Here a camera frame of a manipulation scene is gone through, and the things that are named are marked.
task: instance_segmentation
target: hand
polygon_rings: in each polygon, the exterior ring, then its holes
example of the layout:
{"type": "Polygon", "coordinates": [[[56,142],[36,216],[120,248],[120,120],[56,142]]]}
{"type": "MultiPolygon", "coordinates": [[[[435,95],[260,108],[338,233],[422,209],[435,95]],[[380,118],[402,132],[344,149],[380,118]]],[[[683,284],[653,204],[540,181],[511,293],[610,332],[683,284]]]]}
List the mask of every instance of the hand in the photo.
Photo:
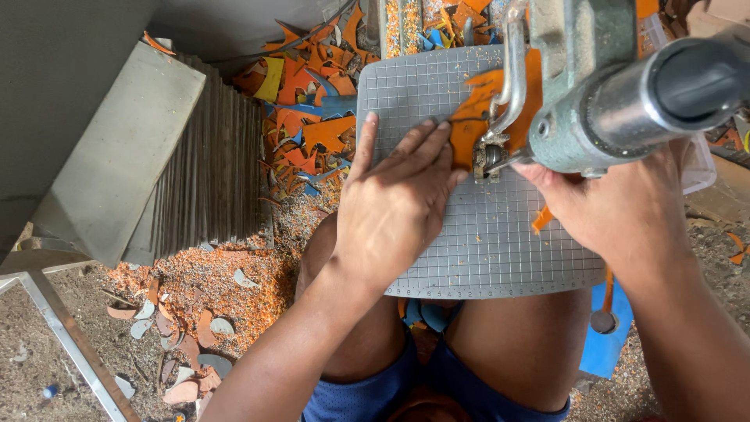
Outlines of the hand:
{"type": "Polygon", "coordinates": [[[341,191],[332,260],[379,297],[432,243],[443,227],[451,191],[466,179],[451,170],[451,126],[431,120],[413,128],[391,155],[371,168],[378,118],[369,113],[341,191]]]}
{"type": "Polygon", "coordinates": [[[680,187],[686,140],[643,160],[609,168],[601,179],[573,183],[540,164],[514,164],[544,195],[552,214],[614,271],[674,262],[691,254],[680,187]]]}

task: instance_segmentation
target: black cable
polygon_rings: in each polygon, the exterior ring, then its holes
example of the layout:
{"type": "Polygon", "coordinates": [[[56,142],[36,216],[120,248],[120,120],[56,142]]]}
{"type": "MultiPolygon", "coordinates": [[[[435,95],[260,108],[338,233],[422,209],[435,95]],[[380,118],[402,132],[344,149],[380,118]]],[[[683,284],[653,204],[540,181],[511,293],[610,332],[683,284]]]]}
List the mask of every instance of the black cable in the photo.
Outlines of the black cable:
{"type": "Polygon", "coordinates": [[[316,29],[315,31],[312,31],[311,33],[305,35],[302,38],[297,38],[296,40],[294,40],[294,41],[292,41],[292,42],[290,42],[288,44],[284,44],[283,46],[278,47],[276,50],[273,50],[273,51],[264,51],[262,53],[255,53],[255,54],[246,54],[244,56],[232,57],[231,59],[217,60],[217,61],[214,61],[214,62],[206,62],[206,63],[208,63],[210,65],[215,65],[217,63],[234,62],[236,60],[242,60],[242,59],[255,59],[256,57],[263,57],[263,56],[268,56],[268,55],[275,54],[275,53],[281,53],[281,52],[286,51],[286,50],[288,50],[290,48],[297,47],[299,44],[302,44],[302,41],[306,41],[306,40],[310,39],[310,37],[312,37],[313,35],[317,34],[320,31],[322,31],[323,28],[325,28],[331,22],[333,22],[333,20],[336,19],[337,16],[340,16],[346,9],[348,9],[352,5],[354,5],[354,2],[356,2],[356,0],[349,0],[344,6],[341,7],[341,9],[339,9],[335,14],[333,14],[333,16],[331,16],[330,19],[326,20],[325,23],[323,23],[321,26],[319,26],[318,29],[316,29]]]}

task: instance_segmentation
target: left hand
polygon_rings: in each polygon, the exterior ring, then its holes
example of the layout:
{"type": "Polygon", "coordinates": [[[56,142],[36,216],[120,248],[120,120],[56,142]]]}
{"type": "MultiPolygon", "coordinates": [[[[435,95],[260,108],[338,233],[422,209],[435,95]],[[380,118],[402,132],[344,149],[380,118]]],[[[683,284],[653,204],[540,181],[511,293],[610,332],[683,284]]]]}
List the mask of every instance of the left hand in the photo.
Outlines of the left hand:
{"type": "Polygon", "coordinates": [[[466,179],[451,170],[451,126],[425,121],[371,168],[378,118],[369,113],[341,191],[332,261],[348,282],[366,283],[375,297],[406,271],[443,227],[451,191],[466,179]]]}

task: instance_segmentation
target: metal frame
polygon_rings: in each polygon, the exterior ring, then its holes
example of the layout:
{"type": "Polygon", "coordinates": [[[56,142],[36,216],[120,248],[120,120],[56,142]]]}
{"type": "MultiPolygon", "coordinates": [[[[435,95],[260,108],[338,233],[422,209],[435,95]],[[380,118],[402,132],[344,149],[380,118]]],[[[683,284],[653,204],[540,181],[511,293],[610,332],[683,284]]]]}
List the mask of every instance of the metal frame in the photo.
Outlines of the metal frame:
{"type": "Polygon", "coordinates": [[[21,282],[109,417],[115,422],[140,422],[141,418],[45,276],[96,262],[77,252],[46,249],[11,252],[0,265],[0,294],[21,282]]]}

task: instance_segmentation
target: forearm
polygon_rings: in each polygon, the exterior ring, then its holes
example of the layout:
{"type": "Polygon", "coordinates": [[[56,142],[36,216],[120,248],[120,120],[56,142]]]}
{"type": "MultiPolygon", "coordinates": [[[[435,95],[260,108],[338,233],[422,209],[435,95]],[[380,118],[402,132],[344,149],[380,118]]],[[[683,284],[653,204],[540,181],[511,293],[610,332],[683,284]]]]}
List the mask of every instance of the forearm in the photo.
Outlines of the forearm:
{"type": "Polygon", "coordinates": [[[297,420],[325,364],[374,303],[345,278],[329,261],[223,380],[203,420],[297,420]]]}
{"type": "Polygon", "coordinates": [[[714,298],[691,252],[662,262],[614,268],[659,402],[670,420],[742,420],[750,414],[750,339],[714,298]]]}

